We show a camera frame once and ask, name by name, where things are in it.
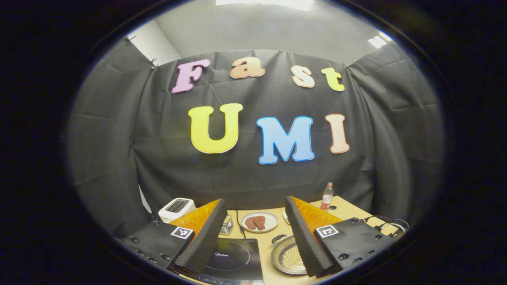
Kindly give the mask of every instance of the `blue letter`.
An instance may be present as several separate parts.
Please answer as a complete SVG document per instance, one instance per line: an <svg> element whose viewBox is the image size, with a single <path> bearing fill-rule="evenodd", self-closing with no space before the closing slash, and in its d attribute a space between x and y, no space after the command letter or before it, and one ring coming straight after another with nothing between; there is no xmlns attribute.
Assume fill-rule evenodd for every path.
<svg viewBox="0 0 507 285"><path fill-rule="evenodd" d="M278 119L274 117L265 117L257 120L257 125L262 129L263 143L262 156L259 158L260 164L273 164L278 161L274 154L274 147L287 161L291 155L294 145L296 152L292 156L295 161L311 160L315 157L312 152L310 141L310 126L313 123L310 117L297 117L292 123L288 134L282 128Z"/></svg>

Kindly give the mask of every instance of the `water bottle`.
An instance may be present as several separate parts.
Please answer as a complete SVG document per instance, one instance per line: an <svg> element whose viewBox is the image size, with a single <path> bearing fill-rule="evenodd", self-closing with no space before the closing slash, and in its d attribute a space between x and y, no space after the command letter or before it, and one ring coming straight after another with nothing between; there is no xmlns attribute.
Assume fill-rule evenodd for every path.
<svg viewBox="0 0 507 285"><path fill-rule="evenodd" d="M332 199L333 199L333 183L328 182L328 186L324 189L324 194L322 195L322 204L320 204L320 208L325 211L328 211Z"/></svg>

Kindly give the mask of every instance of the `induction cooktop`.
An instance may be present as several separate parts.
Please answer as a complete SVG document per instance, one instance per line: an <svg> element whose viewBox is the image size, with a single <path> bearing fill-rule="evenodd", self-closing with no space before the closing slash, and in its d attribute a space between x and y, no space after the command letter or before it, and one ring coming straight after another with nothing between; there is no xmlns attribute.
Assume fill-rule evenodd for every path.
<svg viewBox="0 0 507 285"><path fill-rule="evenodd" d="M219 238L196 278L214 285L263 285L257 239Z"/></svg>

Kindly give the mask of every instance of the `plate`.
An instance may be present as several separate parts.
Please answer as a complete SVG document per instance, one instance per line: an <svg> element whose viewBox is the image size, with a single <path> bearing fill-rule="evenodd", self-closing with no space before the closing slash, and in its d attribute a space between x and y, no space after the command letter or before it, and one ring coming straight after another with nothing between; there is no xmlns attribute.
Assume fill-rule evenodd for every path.
<svg viewBox="0 0 507 285"><path fill-rule="evenodd" d="M266 227L266 228L264 230L260 231L257 227L254 230L251 230L246 226L246 224L245 224L246 219L248 219L250 217L255 217L255 216L265 216L266 217L266 221L264 223L264 227ZM250 212L241 218L241 225L243 228L245 228L245 230L247 230L249 232L265 233L265 232L271 231L272 229L274 229L278 225L278 217L275 214L270 213L270 212L264 212L264 211Z"/></svg>
<svg viewBox="0 0 507 285"><path fill-rule="evenodd" d="M285 211L283 211L283 218L285 219L285 221L290 225L290 223L288 222L288 217L287 217L287 213L285 213Z"/></svg>

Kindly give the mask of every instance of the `black foam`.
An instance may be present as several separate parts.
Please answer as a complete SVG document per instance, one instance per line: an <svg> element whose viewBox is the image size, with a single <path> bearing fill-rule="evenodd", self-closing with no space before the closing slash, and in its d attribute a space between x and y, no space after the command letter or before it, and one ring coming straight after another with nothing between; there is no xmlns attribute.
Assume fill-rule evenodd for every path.
<svg viewBox="0 0 507 285"><path fill-rule="evenodd" d="M194 241L174 262L177 267L183 269L183 274L202 273L216 246L216 240L226 216L225 199L220 199Z"/></svg>
<svg viewBox="0 0 507 285"><path fill-rule="evenodd" d="M339 270L306 227L301 213L290 196L286 196L285 213L291 222L294 239L308 276L319 278Z"/></svg>

